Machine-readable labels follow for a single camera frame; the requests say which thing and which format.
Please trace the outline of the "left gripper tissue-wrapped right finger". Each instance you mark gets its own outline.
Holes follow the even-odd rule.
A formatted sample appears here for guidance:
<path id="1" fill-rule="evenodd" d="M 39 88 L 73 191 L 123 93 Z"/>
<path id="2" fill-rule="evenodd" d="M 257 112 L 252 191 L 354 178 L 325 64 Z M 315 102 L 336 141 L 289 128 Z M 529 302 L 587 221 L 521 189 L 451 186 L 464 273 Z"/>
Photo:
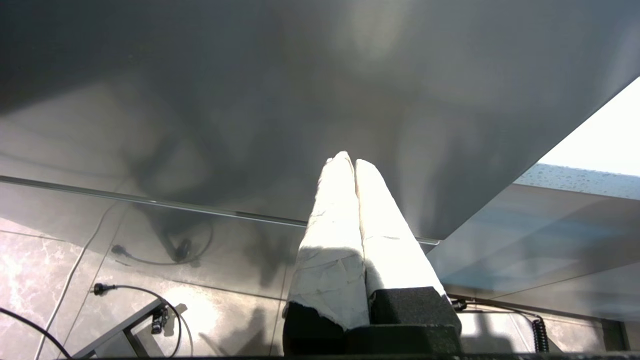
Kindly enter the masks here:
<path id="1" fill-rule="evenodd" d="M 355 166 L 369 319 L 395 335 L 458 342 L 462 324 L 418 240 L 371 162 Z"/>

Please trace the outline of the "left gripper tissue-wrapped left finger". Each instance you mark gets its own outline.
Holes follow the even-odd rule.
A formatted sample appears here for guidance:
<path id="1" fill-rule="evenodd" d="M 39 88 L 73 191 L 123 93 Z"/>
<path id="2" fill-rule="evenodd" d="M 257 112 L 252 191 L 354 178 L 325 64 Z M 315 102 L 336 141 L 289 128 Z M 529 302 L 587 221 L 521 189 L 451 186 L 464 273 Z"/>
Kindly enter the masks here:
<path id="1" fill-rule="evenodd" d="M 355 169 L 346 151 L 326 160 L 283 310 L 286 356 L 345 353 L 370 325 Z"/>

